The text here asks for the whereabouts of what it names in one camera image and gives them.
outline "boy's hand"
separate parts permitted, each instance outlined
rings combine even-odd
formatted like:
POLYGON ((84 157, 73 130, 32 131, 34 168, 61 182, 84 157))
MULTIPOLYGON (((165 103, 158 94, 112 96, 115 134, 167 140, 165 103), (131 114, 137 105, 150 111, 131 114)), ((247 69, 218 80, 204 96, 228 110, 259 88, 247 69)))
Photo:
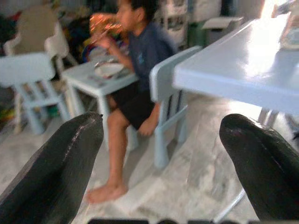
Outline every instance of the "boy's hand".
POLYGON ((104 32, 102 34, 95 33, 92 36, 91 41, 93 44, 101 46, 105 49, 109 49, 112 46, 112 44, 114 44, 112 38, 107 36, 107 32, 104 32))

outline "boy's arm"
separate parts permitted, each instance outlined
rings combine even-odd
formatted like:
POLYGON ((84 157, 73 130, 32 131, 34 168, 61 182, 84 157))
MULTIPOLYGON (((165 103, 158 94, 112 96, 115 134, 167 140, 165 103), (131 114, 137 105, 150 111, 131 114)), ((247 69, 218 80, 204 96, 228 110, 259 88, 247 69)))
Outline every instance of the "boy's arm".
POLYGON ((114 55, 117 57, 120 63, 122 63, 124 66, 127 68, 131 69, 134 72, 132 60, 129 56, 124 55, 114 40, 107 36, 106 34, 98 34, 95 33, 92 36, 92 42, 95 43, 96 45, 99 45, 109 51, 111 55, 114 55))
POLYGON ((129 56, 123 54, 115 43, 112 43, 110 45, 110 48, 108 48, 108 51, 111 55, 116 56, 120 63, 122 63, 125 67, 131 69, 134 72, 131 58, 129 56))

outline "green container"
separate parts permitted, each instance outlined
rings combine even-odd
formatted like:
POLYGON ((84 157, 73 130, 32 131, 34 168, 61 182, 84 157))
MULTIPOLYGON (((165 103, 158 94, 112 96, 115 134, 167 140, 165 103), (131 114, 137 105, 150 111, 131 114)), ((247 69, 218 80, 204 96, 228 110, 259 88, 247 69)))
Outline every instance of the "green container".
POLYGON ((206 46, 206 30, 201 29, 206 21, 190 23, 188 26, 188 47, 206 46))

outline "tile floor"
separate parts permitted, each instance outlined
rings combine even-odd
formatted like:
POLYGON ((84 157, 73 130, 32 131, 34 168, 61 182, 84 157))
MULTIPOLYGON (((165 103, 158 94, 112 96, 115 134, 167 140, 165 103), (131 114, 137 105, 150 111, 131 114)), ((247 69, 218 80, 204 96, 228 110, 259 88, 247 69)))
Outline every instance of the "tile floor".
MULTIPOLYGON (((73 224, 86 224, 94 217, 145 218, 152 224, 167 217, 184 224, 215 217, 238 194, 241 185, 219 139, 220 122, 229 113, 257 119, 260 108, 210 96, 189 94, 188 98, 189 137, 183 145, 170 142, 171 161, 166 169, 159 171, 153 166, 154 137, 141 139, 139 148, 126 156, 124 173, 129 192, 110 203, 89 206, 83 201, 73 224)), ((26 127, 0 143, 0 193, 60 124, 60 119, 52 120, 40 136, 26 127)), ((274 127, 291 142, 292 133, 283 115, 278 116, 274 127)), ((171 139, 173 130, 167 136, 171 139)), ((102 146, 87 189, 102 185, 107 177, 108 152, 102 146)), ((227 219, 244 224, 257 217, 245 198, 227 219)))

